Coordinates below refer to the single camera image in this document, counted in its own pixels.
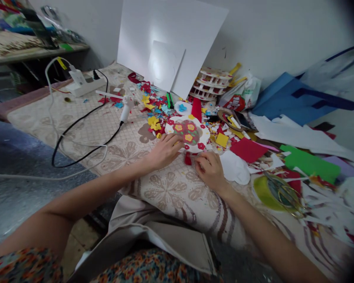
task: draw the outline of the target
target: green paper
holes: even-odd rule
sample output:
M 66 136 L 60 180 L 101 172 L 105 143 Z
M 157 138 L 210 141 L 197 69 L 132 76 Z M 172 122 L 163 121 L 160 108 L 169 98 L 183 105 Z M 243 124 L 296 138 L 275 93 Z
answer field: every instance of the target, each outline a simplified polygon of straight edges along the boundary
M 282 151 L 291 152 L 291 154 L 284 159 L 285 165 L 290 170 L 293 170 L 294 167 L 298 167 L 308 176 L 319 175 L 321 179 L 331 184 L 334 184 L 337 176 L 341 172 L 339 166 L 290 145 L 282 145 L 280 149 Z
M 69 45 L 69 44 L 67 44 L 67 43 L 62 43 L 62 44 L 60 44 L 60 47 L 61 48 L 64 48 L 65 50 L 67 50 L 67 51 L 73 51 L 74 49 Z

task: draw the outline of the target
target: person's left hand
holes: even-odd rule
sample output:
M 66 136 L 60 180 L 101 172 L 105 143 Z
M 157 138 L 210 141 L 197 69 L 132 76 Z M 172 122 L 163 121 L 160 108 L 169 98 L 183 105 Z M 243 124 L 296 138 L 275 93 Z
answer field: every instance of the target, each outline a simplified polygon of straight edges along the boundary
M 160 170 L 179 156 L 179 150 L 184 147 L 183 138 L 177 134 L 164 134 L 153 150 L 144 157 L 144 162 L 150 170 Z

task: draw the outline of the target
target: patterned clothing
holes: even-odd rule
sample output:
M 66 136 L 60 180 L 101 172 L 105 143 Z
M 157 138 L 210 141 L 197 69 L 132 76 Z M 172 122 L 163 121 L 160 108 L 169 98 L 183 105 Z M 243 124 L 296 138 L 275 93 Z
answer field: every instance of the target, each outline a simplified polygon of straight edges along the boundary
M 144 249 L 123 258 L 92 283 L 104 282 L 223 282 L 210 278 L 159 248 Z M 63 282 L 57 257 L 46 248 L 27 248 L 0 257 L 0 282 Z

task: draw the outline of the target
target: power strip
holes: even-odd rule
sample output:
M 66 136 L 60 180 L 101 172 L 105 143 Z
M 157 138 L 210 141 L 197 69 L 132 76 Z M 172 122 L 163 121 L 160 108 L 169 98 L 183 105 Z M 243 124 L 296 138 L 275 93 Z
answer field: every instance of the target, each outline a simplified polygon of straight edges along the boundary
M 104 86 L 105 84 L 106 81 L 104 79 L 94 80 L 91 83 L 86 83 L 83 85 L 78 85 L 75 82 L 73 82 L 72 84 L 66 86 L 66 89 L 68 89 L 68 91 L 71 92 L 73 96 L 80 97 L 99 87 Z

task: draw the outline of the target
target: patterned bedsheet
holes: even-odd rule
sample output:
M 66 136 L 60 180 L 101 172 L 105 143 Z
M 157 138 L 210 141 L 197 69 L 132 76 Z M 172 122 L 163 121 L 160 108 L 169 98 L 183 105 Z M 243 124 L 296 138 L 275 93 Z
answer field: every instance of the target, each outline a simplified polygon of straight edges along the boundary
M 109 143 L 105 160 L 91 170 L 97 176 L 138 160 L 145 156 L 157 142 L 155 136 L 147 131 L 147 114 L 140 111 L 144 107 L 141 103 L 142 92 L 127 78 L 132 71 L 116 63 L 101 71 L 108 77 L 110 85 L 123 88 L 126 94 L 133 93 L 140 105 L 135 106 L 129 116 L 129 122 L 122 126 L 115 139 Z M 100 105 L 98 100 L 102 98 L 95 92 L 91 92 L 80 98 L 70 96 L 72 102 L 68 103 L 64 101 L 68 95 L 60 92 L 54 92 L 53 95 L 55 101 L 51 107 L 51 114 L 59 134 L 76 119 Z M 51 96 L 46 96 L 15 109 L 7 115 L 7 118 L 17 129 L 55 147 L 57 135 L 52 128 L 47 110 L 50 105 Z M 75 125 L 66 136 L 79 143 L 101 144 L 117 130 L 121 112 L 121 109 L 112 107 L 112 103 L 107 103 Z M 91 149 L 66 139 L 61 147 L 62 152 L 74 160 Z M 98 163 L 103 155 L 104 148 L 90 155 L 81 164 L 90 167 Z M 183 158 L 180 155 L 169 167 L 133 181 L 124 187 L 121 193 L 145 200 L 164 213 L 217 237 L 235 249 L 246 248 L 256 253 L 256 249 L 247 238 L 234 213 L 205 186 L 192 166 L 184 164 Z M 344 266 L 350 264 L 350 259 L 354 258 L 354 249 L 333 238 L 327 228 L 318 226 L 316 231 L 312 231 L 287 212 L 268 210 L 254 195 L 251 184 L 241 186 L 234 182 L 233 186 L 281 229 L 324 274 L 331 279 L 340 278 L 340 274 L 344 273 Z

